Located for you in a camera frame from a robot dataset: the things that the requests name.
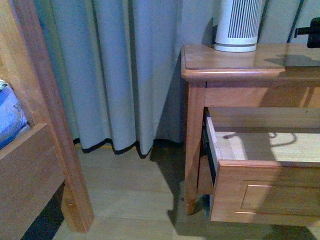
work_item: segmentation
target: drawer panel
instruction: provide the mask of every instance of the drawer panel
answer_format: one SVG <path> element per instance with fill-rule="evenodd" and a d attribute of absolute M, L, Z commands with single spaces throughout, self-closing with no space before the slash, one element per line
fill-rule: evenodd
<path fill-rule="evenodd" d="M 219 162 L 212 221 L 320 226 L 320 171 Z"/>
<path fill-rule="evenodd" d="M 278 185 L 276 181 L 243 181 L 246 190 L 242 210 L 257 213 L 320 216 L 320 189 L 317 187 Z"/>

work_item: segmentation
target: gray curtain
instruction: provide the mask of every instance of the gray curtain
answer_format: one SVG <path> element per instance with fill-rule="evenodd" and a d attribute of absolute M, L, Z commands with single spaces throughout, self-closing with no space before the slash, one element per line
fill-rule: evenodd
<path fill-rule="evenodd" d="M 318 17 L 318 1 L 305 1 L 297 27 L 310 23 L 310 13 Z M 184 140 L 180 49 L 212 42 L 220 0 L 35 3 L 73 138 L 84 149 L 105 139 L 115 150 L 139 141 L 147 154 L 154 139 Z M 270 1 L 261 43 L 286 42 L 298 4 Z"/>

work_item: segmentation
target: wooden floor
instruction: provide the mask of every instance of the wooden floor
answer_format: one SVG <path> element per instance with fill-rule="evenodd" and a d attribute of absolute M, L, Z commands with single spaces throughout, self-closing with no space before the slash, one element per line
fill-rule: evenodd
<path fill-rule="evenodd" d="M 210 222 L 202 203 L 185 214 L 182 148 L 115 155 L 103 146 L 78 155 L 95 214 L 88 233 L 64 221 L 54 240 L 320 240 L 319 228 Z"/>

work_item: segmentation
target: white air purifier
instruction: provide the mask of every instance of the white air purifier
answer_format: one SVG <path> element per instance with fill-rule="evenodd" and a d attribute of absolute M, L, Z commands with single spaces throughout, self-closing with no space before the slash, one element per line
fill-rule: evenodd
<path fill-rule="evenodd" d="M 222 0 L 214 49 L 224 52 L 256 50 L 263 0 Z"/>

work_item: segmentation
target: wooden nightstand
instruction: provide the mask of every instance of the wooden nightstand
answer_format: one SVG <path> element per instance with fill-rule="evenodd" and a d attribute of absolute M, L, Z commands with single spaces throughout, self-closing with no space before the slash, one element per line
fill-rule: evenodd
<path fill-rule="evenodd" d="M 256 51 L 233 53 L 185 45 L 181 74 L 188 83 L 184 198 L 188 214 L 194 211 L 202 179 L 205 107 L 218 119 L 212 118 L 215 127 L 320 127 L 320 49 L 258 44 Z M 252 109 L 259 114 L 252 114 Z M 246 116 L 230 121 L 233 110 Z M 261 123 L 264 114 L 267 120 Z M 217 155 L 212 221 L 320 226 L 320 161 L 234 160 Z"/>

